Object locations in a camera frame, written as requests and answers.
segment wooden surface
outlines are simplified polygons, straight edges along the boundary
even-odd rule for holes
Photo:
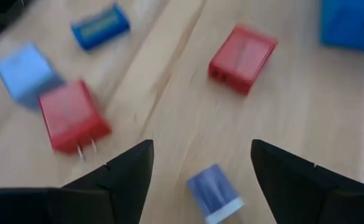
[[[203,223],[186,180],[218,163],[246,205],[226,223],[275,223],[250,161],[263,139],[364,182],[364,53],[319,44],[319,3],[119,0],[132,31],[84,53],[70,21],[110,0],[40,0],[0,36],[0,58],[34,41],[67,79],[84,79],[113,127],[100,152],[54,154],[42,117],[0,81],[0,187],[60,187],[143,139],[155,144],[141,223]],[[279,40],[249,97],[207,80],[238,22]]]

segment light blue cube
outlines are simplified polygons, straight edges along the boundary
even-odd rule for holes
[[[39,107],[41,94],[64,84],[32,43],[0,60],[0,77],[13,100],[32,110]]]
[[[364,0],[322,0],[321,18],[324,44],[364,50]]]

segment wood grain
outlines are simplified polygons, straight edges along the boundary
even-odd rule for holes
[[[131,33],[87,54],[70,21],[110,3],[38,1],[0,36],[0,58],[33,40],[67,80],[84,79],[114,130],[85,163],[54,154],[41,115],[14,106],[0,82],[0,187],[60,187],[146,138],[155,160],[141,223],[203,223],[186,180],[214,163],[246,202],[226,223],[275,223],[252,139],[364,181],[364,53],[319,44],[319,3],[120,0]],[[236,23],[279,40],[248,97],[207,79]]]

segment red wall charger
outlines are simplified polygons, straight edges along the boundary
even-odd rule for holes
[[[277,40],[237,25],[210,62],[208,75],[247,95]]]
[[[50,142],[56,151],[72,154],[111,132],[92,102],[85,82],[62,86],[39,98]]]

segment dark blue charger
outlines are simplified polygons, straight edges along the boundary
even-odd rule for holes
[[[99,15],[72,24],[71,29],[81,47],[91,50],[107,40],[129,31],[130,26],[122,9],[114,4],[111,9],[105,10]]]

